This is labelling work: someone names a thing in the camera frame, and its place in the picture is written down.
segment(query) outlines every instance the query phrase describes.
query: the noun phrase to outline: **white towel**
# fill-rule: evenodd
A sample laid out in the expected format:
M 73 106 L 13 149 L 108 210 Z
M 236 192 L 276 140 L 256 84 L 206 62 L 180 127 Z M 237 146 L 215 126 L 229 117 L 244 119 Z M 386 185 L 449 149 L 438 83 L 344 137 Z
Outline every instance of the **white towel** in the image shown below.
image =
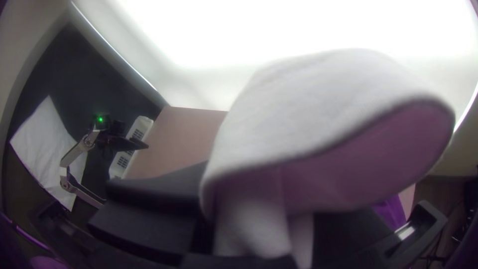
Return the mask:
M 309 268 L 312 213 L 381 201 L 441 156 L 455 117 L 431 88 L 364 49 L 257 72 L 220 127 L 201 182 L 215 253 L 293 254 Z

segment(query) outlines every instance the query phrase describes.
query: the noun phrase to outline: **articulated metal arm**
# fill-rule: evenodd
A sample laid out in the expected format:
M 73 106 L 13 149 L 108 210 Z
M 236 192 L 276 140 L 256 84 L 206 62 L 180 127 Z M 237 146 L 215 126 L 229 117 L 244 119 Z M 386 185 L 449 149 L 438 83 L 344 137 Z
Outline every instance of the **articulated metal arm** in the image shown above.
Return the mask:
M 82 200 L 96 208 L 101 208 L 106 202 L 98 195 L 81 185 L 70 173 L 70 164 L 82 153 L 88 152 L 95 147 L 95 141 L 101 130 L 92 130 L 85 135 L 60 161 L 60 185 L 68 192 L 76 194 Z

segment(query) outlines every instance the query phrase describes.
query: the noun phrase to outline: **purple towel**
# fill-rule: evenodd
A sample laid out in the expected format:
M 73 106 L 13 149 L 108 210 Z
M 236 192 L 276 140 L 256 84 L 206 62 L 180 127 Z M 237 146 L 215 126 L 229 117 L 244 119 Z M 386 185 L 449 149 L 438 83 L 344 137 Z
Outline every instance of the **purple towel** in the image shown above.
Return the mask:
M 397 230 L 407 222 L 398 195 L 394 195 L 381 203 L 375 204 L 373 209 L 393 230 Z

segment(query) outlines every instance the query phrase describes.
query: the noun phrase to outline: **black cushion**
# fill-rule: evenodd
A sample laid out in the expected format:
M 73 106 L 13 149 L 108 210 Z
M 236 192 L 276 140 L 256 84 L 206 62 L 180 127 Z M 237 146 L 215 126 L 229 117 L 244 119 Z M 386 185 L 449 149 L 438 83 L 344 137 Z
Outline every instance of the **black cushion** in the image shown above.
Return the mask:
M 206 164 L 201 162 L 156 178 L 110 180 L 108 200 L 174 214 L 198 213 L 199 183 Z

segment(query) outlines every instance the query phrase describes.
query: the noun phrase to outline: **white light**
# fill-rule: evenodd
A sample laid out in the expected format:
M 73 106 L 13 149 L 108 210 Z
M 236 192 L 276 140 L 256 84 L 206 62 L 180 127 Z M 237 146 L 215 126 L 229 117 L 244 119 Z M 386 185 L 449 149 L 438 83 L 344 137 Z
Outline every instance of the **white light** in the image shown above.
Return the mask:
M 474 45 L 473 24 L 452 0 L 118 2 L 185 68 L 257 64 L 347 47 L 396 57 L 453 57 Z

